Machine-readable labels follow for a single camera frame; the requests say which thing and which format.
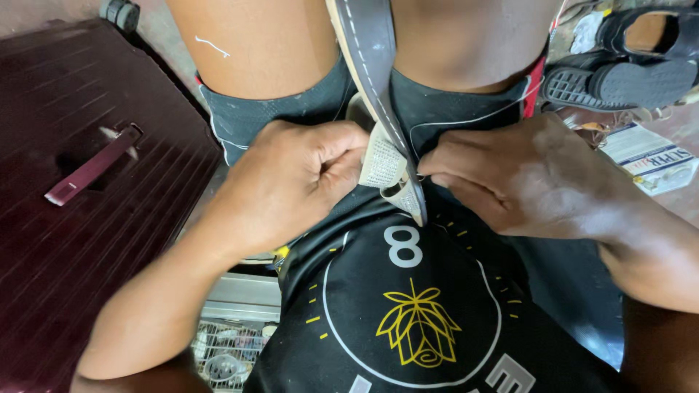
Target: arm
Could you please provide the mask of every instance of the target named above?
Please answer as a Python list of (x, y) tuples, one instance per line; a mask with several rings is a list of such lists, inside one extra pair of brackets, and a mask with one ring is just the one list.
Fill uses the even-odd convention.
[(130, 376), (180, 354), (220, 275), (324, 218), (356, 186), (367, 141), (350, 122), (265, 127), (195, 227), (104, 306), (75, 380)]
[[(699, 313), (699, 230), (658, 206), (557, 117), (447, 132), (419, 172), (500, 234), (599, 241), (615, 283), (635, 299), (624, 316), (622, 373), (643, 392), (699, 392), (699, 345), (677, 334), (699, 328), (699, 317), (688, 314)], [(678, 372), (685, 364), (693, 371)], [(650, 385), (651, 371), (674, 378)]]

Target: person's right hand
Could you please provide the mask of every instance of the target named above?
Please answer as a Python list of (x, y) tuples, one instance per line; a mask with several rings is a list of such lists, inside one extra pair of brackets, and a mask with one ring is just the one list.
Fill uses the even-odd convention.
[(555, 115), (448, 131), (418, 172), (500, 234), (605, 240), (624, 230), (633, 209), (656, 206)]

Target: black shoe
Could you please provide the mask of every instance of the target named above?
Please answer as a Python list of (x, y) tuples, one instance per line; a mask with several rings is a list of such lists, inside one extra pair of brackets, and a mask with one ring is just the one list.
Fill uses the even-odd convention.
[[(656, 20), (650, 20), (652, 16), (656, 16)], [(662, 31), (652, 36), (637, 34), (648, 31), (639, 24), (628, 36), (629, 29), (635, 23), (644, 22)], [(604, 49), (633, 59), (699, 59), (699, 9), (641, 7), (615, 12), (603, 20), (596, 40)]]

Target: white stitching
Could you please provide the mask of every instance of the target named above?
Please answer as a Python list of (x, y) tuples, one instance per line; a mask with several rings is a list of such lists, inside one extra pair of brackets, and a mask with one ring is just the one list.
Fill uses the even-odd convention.
[(394, 133), (398, 137), (398, 140), (401, 142), (401, 145), (405, 147), (405, 144), (402, 142), (400, 138), (400, 134), (398, 133), (398, 130), (396, 129), (396, 126), (393, 125), (393, 122), (389, 118), (388, 112), (386, 112), (386, 108), (384, 108), (384, 104), (381, 102), (381, 99), (379, 98), (379, 94), (377, 94), (376, 90), (374, 90), (374, 83), (371, 81), (369, 78), (369, 70), (366, 68), (366, 61), (364, 60), (364, 56), (361, 54), (361, 50), (359, 47), (359, 39), (356, 37), (356, 30), (354, 29), (354, 22), (352, 21), (352, 12), (350, 12), (350, 5), (348, 4), (347, 0), (345, 1), (345, 9), (347, 10), (347, 16), (349, 17), (349, 26), (352, 28), (352, 35), (354, 36), (354, 43), (356, 44), (356, 49), (357, 52), (359, 52), (359, 57), (361, 58), (361, 65), (364, 67), (364, 73), (366, 74), (366, 78), (369, 80), (369, 85), (371, 85), (371, 91), (374, 93), (374, 96), (376, 96), (376, 102), (379, 103), (381, 106), (381, 109), (384, 112), (384, 116), (386, 117), (386, 121), (389, 123), (391, 128), (394, 130)]

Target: person's left hand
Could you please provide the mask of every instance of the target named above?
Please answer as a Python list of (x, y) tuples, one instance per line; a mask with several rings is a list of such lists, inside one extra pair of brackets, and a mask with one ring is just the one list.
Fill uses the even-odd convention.
[(268, 124), (192, 229), (228, 268), (325, 218), (354, 189), (368, 134), (353, 122)]

